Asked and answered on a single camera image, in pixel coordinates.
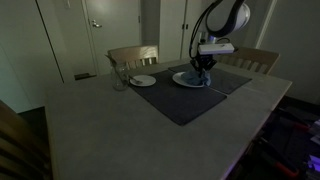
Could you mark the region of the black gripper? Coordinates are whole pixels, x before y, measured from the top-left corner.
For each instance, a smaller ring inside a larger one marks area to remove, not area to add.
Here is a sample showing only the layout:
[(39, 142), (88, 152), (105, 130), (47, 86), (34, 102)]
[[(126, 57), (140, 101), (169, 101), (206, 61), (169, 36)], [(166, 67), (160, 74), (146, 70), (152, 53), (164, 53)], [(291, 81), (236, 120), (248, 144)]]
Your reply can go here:
[(190, 63), (196, 71), (208, 71), (217, 63), (217, 61), (212, 55), (197, 55), (190, 60)]

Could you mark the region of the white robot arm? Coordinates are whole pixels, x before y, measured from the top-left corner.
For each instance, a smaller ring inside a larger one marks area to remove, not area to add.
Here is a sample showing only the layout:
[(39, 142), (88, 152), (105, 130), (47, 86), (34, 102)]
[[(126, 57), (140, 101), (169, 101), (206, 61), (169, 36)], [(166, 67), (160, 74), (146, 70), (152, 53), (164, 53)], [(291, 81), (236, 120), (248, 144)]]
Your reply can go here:
[(216, 63), (211, 55), (193, 54), (194, 41), (201, 25), (206, 32), (216, 38), (221, 38), (245, 27), (251, 17), (250, 7), (246, 0), (214, 0), (198, 17), (190, 37), (188, 54), (190, 64), (201, 72), (210, 70)]

